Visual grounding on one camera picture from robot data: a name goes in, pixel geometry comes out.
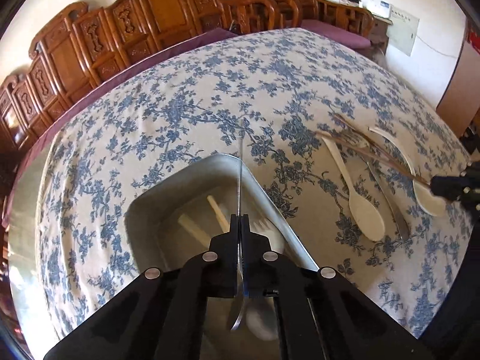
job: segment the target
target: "table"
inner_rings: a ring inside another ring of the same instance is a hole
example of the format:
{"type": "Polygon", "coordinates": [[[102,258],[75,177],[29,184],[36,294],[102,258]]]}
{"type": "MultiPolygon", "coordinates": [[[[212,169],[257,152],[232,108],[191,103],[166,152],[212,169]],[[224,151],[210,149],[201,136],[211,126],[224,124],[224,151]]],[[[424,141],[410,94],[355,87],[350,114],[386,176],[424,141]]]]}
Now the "table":
{"type": "MultiPolygon", "coordinates": [[[[247,166],[319,266],[333,266],[419,336],[452,285],[471,223],[417,205],[412,184],[380,167],[412,230],[402,243],[366,164],[343,151],[356,189],[381,212],[371,242],[350,217],[348,191],[314,131],[340,131],[332,112],[364,132],[396,135],[422,176],[457,175],[469,156],[404,82],[333,41],[300,28],[214,43],[146,70],[78,114],[55,138],[37,208],[37,267],[62,337],[139,272],[123,216],[132,200],[188,164],[234,154],[247,166]]],[[[382,139],[394,155],[398,153],[382,139]]]]}

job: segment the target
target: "silver fork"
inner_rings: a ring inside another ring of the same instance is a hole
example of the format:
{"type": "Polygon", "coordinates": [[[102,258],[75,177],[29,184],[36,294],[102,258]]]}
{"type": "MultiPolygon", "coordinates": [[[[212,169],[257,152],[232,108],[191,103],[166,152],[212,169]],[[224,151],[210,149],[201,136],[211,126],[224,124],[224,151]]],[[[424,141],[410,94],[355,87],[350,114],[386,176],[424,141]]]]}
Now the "silver fork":
{"type": "MultiPolygon", "coordinates": [[[[347,140],[347,142],[351,142],[354,145],[357,145],[362,148],[368,148],[369,150],[371,150],[370,143],[354,130],[350,130],[350,131],[345,130],[342,132],[342,136],[345,138],[345,140],[347,140]]],[[[388,188],[388,186],[380,178],[380,175],[372,165],[371,160],[369,158],[364,158],[364,160],[367,163],[370,173],[373,175],[375,181],[380,186],[380,190],[385,196],[385,200],[390,206],[390,210],[392,211],[395,224],[397,225],[398,233],[400,234],[400,238],[402,238],[402,241],[404,242],[407,241],[410,238],[410,228],[402,212],[400,211],[397,203],[395,202],[392,192],[390,192],[390,189],[388,188]]]]}

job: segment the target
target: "seat cushion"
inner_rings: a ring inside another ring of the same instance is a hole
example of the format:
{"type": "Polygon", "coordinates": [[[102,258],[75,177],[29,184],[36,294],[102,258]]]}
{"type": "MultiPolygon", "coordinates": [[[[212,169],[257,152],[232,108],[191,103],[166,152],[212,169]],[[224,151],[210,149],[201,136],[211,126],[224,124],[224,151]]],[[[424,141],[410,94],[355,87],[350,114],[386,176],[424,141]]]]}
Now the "seat cushion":
{"type": "Polygon", "coordinates": [[[363,36],[348,32],[342,28],[334,27],[319,20],[302,20],[301,27],[304,30],[322,35],[353,50],[366,49],[371,45],[370,41],[363,36]]]}

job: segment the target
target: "wooden armrest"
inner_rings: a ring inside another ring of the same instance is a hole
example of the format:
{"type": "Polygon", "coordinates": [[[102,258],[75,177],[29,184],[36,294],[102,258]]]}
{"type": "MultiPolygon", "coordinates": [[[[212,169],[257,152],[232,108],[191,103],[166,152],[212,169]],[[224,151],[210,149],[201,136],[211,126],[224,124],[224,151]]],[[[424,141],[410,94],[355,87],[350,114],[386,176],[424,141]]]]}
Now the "wooden armrest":
{"type": "MultiPolygon", "coordinates": [[[[277,3],[287,3],[293,12],[291,27],[300,27],[302,25],[302,6],[297,4],[295,0],[275,0],[277,3]]],[[[280,13],[280,28],[285,28],[284,16],[280,13]]]]}
{"type": "Polygon", "coordinates": [[[366,8],[352,7],[330,0],[317,0],[319,5],[319,20],[343,28],[349,32],[368,38],[371,29],[374,27],[374,17],[366,8]],[[335,15],[328,14],[328,7],[335,9],[335,15]]]}
{"type": "Polygon", "coordinates": [[[267,30],[275,29],[275,24],[277,23],[280,14],[278,5],[273,0],[219,0],[219,4],[223,13],[225,26],[229,26],[234,20],[231,8],[236,8],[237,21],[240,25],[242,34],[252,32],[250,26],[250,18],[253,16],[252,9],[247,10],[247,7],[250,8],[252,5],[257,4],[265,6],[268,15],[267,30]]]}

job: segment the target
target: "cable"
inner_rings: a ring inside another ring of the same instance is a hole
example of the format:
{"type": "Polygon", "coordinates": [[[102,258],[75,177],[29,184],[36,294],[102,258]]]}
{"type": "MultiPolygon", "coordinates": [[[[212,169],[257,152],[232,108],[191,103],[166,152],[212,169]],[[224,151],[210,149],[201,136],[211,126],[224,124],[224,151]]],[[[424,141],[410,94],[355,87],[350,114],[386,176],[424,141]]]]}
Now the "cable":
{"type": "Polygon", "coordinates": [[[433,51],[435,51],[436,53],[440,54],[440,55],[443,55],[443,56],[448,56],[450,58],[455,58],[457,59],[459,57],[459,55],[450,55],[450,54],[444,54],[443,52],[441,51],[438,51],[437,49],[434,49],[432,46],[430,46],[427,42],[425,42],[421,37],[419,37],[418,35],[416,35],[417,38],[419,38],[424,44],[426,44],[430,49],[432,49],[433,51]]]}

